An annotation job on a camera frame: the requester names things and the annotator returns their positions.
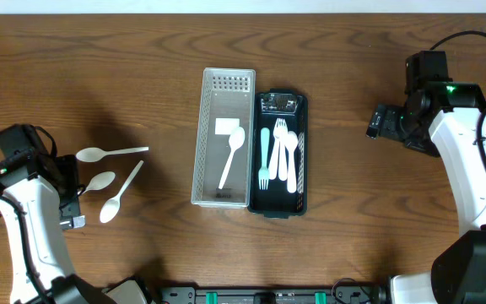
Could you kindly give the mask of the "white spoon diagonal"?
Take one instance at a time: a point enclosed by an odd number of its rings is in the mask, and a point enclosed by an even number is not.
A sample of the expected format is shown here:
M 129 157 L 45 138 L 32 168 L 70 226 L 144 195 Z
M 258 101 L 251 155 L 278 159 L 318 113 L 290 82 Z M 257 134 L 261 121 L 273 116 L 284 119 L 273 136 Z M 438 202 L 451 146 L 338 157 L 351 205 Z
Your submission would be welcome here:
M 84 194 L 88 191 L 98 191 L 108 187 L 116 177 L 116 173 L 113 171 L 105 171 L 94 176 L 89 184 L 79 194 Z

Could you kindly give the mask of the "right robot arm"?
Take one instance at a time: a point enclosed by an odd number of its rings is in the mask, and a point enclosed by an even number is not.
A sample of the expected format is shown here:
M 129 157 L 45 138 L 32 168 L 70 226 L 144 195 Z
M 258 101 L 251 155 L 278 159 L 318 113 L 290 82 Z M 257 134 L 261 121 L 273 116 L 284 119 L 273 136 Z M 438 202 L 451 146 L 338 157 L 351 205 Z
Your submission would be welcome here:
M 429 271 L 391 277 L 390 303 L 486 303 L 486 100 L 477 84 L 450 78 L 446 54 L 406 60 L 406 102 L 379 104 L 366 135 L 442 159 L 456 204 L 459 238 Z

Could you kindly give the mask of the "white fork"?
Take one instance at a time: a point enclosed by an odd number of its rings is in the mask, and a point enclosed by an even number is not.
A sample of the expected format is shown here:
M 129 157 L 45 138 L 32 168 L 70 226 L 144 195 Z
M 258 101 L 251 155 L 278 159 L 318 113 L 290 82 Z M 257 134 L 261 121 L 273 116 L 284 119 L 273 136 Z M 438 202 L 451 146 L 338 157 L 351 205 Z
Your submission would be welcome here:
M 279 157 L 278 157 L 278 178 L 286 181 L 288 178 L 287 160 L 285 152 L 284 138 L 288 133 L 286 121 L 283 118 L 278 119 L 278 140 L 279 140 Z
M 269 167 L 268 167 L 270 180 L 274 180 L 278 175 L 279 152 L 280 152 L 281 138 L 283 137 L 284 134 L 284 124 L 285 124 L 284 119 L 278 118 L 273 128 L 274 143 L 273 143 L 272 156 L 269 161 Z

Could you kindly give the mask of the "pale blue plastic fork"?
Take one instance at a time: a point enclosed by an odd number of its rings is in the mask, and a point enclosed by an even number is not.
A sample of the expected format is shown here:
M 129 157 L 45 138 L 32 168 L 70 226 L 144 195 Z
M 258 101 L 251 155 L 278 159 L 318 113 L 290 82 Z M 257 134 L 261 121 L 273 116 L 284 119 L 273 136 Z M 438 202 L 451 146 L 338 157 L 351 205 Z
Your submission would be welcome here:
M 270 130 L 268 128 L 262 128 L 260 133 L 260 145 L 261 145 L 261 167 L 258 172 L 259 189 L 267 190 L 269 183 L 269 170 L 267 167 L 267 157 L 270 142 Z

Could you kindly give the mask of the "white spoon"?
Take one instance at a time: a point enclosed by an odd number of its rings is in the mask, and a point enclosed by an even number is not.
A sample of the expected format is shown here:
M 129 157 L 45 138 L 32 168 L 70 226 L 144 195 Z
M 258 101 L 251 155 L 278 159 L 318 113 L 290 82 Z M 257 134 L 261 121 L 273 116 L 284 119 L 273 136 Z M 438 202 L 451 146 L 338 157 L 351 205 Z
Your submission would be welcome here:
M 242 127 L 237 127 L 233 130 L 231 135 L 229 136 L 229 157 L 225 163 L 223 173 L 221 175 L 219 181 L 219 189 L 224 188 L 224 184 L 226 182 L 227 176 L 230 172 L 230 167 L 232 164 L 232 160 L 235 154 L 235 151 L 242 147 L 243 143 L 245 142 L 246 134 L 245 130 Z
M 287 177 L 287 191 L 289 193 L 294 193 L 297 189 L 294 152 L 298 148 L 298 144 L 298 136 L 296 135 L 296 133 L 293 131 L 288 131 L 287 137 L 285 139 L 285 146 L 289 154 Z
M 137 163 L 137 165 L 133 168 L 133 170 L 129 174 L 126 181 L 124 181 L 124 183 L 122 184 L 117 195 L 108 199 L 104 203 L 104 205 L 103 205 L 103 207 L 101 208 L 101 211 L 100 211 L 100 222 L 101 223 L 103 223 L 103 224 L 108 223 L 116 217 L 116 215 L 118 214 L 118 212 L 121 208 L 122 195 L 127 190 L 127 188 L 130 186 L 130 184 L 134 180 L 135 176 L 138 174 L 138 172 L 142 168 L 143 163 L 144 163 L 143 160 L 140 160 Z

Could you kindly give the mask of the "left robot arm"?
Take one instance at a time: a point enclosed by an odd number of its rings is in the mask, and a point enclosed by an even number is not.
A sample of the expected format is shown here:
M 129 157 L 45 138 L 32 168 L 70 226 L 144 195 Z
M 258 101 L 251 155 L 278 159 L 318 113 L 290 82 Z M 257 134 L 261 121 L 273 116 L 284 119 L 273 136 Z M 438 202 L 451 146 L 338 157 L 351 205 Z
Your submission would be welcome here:
M 63 232 L 79 213 L 75 156 L 47 148 L 43 128 L 14 124 L 0 131 L 0 214 L 13 267 L 12 303 L 151 303 L 144 282 L 129 277 L 94 287 L 75 273 Z

